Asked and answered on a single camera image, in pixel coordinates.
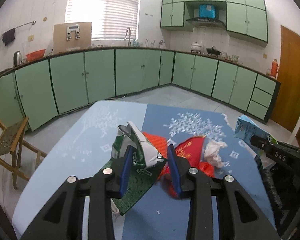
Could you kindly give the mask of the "crumpled white tissue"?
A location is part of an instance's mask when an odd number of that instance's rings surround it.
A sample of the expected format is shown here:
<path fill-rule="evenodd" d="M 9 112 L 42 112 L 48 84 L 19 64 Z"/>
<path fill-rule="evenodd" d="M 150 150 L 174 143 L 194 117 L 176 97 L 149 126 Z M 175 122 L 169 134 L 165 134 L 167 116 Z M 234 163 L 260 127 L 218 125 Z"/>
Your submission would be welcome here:
<path fill-rule="evenodd" d="M 205 146 L 204 160 L 216 168 L 222 168 L 224 163 L 219 155 L 219 151 L 227 146 L 228 145 L 223 141 L 210 140 Z"/>

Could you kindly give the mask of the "green upper wall cabinets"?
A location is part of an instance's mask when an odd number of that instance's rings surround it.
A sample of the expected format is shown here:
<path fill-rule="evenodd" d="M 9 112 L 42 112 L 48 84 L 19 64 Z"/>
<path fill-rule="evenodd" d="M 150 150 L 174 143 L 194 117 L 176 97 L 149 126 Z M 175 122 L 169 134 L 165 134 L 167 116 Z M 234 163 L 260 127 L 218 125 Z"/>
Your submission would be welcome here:
<path fill-rule="evenodd" d="M 192 31 L 186 20 L 199 17 L 201 4 L 215 5 L 218 20 L 229 36 L 265 47 L 268 43 L 268 17 L 264 0 L 161 0 L 161 28 Z"/>

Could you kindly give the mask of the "black wok pan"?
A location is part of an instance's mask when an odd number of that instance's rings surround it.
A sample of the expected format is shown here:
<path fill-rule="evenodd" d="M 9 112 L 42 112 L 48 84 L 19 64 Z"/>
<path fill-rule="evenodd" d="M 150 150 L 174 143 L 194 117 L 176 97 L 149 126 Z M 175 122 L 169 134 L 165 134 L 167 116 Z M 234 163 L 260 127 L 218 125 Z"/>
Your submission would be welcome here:
<path fill-rule="evenodd" d="M 217 50 L 214 46 L 211 48 L 206 48 L 206 51 L 208 56 L 219 57 L 219 55 L 221 54 L 221 52 Z"/>

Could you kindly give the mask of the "red fabric pouch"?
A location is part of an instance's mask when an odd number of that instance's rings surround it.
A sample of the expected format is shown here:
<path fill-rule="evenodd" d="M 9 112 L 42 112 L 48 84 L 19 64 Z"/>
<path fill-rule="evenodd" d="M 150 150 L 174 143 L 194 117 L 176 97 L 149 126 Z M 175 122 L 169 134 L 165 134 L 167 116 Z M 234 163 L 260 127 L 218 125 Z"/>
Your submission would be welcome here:
<path fill-rule="evenodd" d="M 184 142 L 180 143 L 176 148 L 175 152 L 177 156 L 183 157 L 187 159 L 191 165 L 191 167 L 195 167 L 201 171 L 203 171 L 204 164 L 200 160 L 202 155 L 202 148 L 204 144 L 205 137 L 204 136 L 196 136 L 191 137 Z M 166 165 L 166 167 L 161 172 L 160 176 L 164 177 L 168 181 L 168 192 L 173 198 L 177 198 L 178 195 L 175 192 L 173 185 L 172 185 L 172 179 L 170 175 L 170 168 L 169 165 Z"/>

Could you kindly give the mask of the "orange red thermos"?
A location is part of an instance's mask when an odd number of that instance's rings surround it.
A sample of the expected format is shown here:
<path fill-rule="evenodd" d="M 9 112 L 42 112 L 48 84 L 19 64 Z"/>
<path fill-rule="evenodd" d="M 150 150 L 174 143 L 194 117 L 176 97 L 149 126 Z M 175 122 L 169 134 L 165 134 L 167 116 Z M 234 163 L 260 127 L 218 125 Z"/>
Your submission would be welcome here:
<path fill-rule="evenodd" d="M 279 64 L 277 59 L 274 59 L 271 64 L 270 76 L 277 79 L 277 74 L 279 72 Z"/>

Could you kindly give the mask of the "black range hood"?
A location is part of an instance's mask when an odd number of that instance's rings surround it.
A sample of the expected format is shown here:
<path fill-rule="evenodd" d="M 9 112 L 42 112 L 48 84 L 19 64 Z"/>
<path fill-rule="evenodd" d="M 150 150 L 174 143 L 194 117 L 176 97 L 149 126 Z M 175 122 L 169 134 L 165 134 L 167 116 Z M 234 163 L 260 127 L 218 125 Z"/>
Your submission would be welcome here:
<path fill-rule="evenodd" d="M 191 25 L 193 25 L 194 27 L 197 28 L 219 28 L 219 29 L 223 29 L 226 30 L 226 25 L 215 18 L 208 18 L 208 17 L 195 17 L 195 18 L 191 18 L 186 20 L 187 23 L 190 23 Z"/>

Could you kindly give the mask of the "light blue milk carton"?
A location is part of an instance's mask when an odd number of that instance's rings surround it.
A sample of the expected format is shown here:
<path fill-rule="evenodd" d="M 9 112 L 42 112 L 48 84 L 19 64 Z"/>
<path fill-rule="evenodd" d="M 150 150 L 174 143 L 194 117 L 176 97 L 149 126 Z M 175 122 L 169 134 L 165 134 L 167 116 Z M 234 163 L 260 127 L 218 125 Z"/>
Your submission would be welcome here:
<path fill-rule="evenodd" d="M 270 168 L 274 165 L 274 161 L 266 157 L 263 150 L 251 144 L 250 139 L 254 135 L 266 139 L 268 142 L 277 144 L 277 140 L 270 133 L 258 127 L 249 117 L 246 115 L 239 116 L 234 130 L 234 137 L 241 139 L 250 148 L 250 152 L 254 152 L 253 156 L 260 157 L 264 168 Z"/>

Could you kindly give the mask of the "window with white blinds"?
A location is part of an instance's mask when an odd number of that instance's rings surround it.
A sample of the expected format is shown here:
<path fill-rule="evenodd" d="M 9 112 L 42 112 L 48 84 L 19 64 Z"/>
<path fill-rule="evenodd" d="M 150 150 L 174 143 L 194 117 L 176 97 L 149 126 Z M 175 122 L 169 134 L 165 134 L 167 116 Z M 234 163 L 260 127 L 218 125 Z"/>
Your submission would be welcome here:
<path fill-rule="evenodd" d="M 68 0 L 65 22 L 91 22 L 93 40 L 136 40 L 139 14 L 140 0 Z"/>

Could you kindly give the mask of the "brown cardboard box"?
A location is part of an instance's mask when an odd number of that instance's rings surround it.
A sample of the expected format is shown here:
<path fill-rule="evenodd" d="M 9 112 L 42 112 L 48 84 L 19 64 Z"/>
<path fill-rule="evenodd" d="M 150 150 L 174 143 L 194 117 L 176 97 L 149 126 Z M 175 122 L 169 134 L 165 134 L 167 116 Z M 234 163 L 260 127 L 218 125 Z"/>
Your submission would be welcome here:
<path fill-rule="evenodd" d="M 86 49 L 91 46 L 91 22 L 56 24 L 53 30 L 53 53 Z"/>

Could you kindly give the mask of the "brown wooden door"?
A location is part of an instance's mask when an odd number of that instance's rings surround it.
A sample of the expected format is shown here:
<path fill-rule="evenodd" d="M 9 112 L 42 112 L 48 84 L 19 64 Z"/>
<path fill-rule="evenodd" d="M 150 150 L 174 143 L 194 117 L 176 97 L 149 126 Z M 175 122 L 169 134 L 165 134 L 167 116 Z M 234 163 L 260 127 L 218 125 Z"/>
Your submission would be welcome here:
<path fill-rule="evenodd" d="M 292 132 L 300 117 L 300 36 L 284 26 L 277 80 L 281 86 L 270 118 Z"/>

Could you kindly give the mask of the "flat orange foam net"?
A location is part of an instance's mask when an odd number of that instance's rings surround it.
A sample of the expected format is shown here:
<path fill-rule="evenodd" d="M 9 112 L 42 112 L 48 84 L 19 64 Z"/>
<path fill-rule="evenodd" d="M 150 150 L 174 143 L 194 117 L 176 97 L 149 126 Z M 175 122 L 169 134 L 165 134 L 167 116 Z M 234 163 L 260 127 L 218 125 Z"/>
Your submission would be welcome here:
<path fill-rule="evenodd" d="M 159 151 L 159 153 L 167 158 L 167 140 L 165 137 L 159 135 L 153 135 L 143 132 L 143 135 L 149 140 L 149 142 Z"/>

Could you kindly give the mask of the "red plastic basin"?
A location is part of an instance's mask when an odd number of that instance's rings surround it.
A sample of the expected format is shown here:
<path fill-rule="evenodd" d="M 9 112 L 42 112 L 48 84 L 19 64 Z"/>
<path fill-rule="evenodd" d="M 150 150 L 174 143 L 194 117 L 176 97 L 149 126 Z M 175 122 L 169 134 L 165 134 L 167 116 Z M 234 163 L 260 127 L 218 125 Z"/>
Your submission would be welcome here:
<path fill-rule="evenodd" d="M 41 50 L 37 50 L 37 51 L 33 51 L 31 53 L 28 53 L 26 55 L 26 59 L 27 59 L 28 62 L 41 59 L 41 58 L 44 57 L 45 51 L 46 51 L 45 49 L 41 49 Z"/>

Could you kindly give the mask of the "green white carton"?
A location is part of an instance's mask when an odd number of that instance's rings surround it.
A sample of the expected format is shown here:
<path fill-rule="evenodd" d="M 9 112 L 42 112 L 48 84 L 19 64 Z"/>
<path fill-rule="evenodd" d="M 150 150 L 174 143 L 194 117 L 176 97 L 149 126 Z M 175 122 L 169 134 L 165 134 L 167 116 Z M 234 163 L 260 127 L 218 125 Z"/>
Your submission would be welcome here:
<path fill-rule="evenodd" d="M 112 215 L 125 215 L 153 186 L 166 165 L 159 151 L 131 121 L 117 127 L 117 136 L 113 142 L 110 160 L 102 167 L 109 168 L 114 159 L 125 155 L 128 146 L 135 148 L 132 159 L 127 191 L 121 199 L 111 200 Z"/>

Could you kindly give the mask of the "steel electric kettle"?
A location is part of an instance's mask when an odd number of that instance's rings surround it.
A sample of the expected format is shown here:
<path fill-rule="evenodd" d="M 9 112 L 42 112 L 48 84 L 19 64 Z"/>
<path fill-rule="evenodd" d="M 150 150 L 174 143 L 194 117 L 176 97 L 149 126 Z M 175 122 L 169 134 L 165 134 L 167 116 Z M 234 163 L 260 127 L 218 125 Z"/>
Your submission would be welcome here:
<path fill-rule="evenodd" d="M 21 65 L 22 61 L 23 61 L 23 57 L 22 57 L 21 52 L 20 51 L 16 51 L 13 54 L 13 66 L 17 67 L 17 66 Z"/>

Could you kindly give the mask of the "blue box above hood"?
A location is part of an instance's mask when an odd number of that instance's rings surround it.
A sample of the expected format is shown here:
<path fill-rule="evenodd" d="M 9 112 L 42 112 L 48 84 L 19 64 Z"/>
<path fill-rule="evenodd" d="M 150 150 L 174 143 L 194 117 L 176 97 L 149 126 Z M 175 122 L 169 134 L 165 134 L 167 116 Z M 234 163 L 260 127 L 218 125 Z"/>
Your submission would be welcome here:
<path fill-rule="evenodd" d="M 201 4 L 198 9 L 198 15 L 203 18 L 217 19 L 218 9 L 215 5 Z"/>

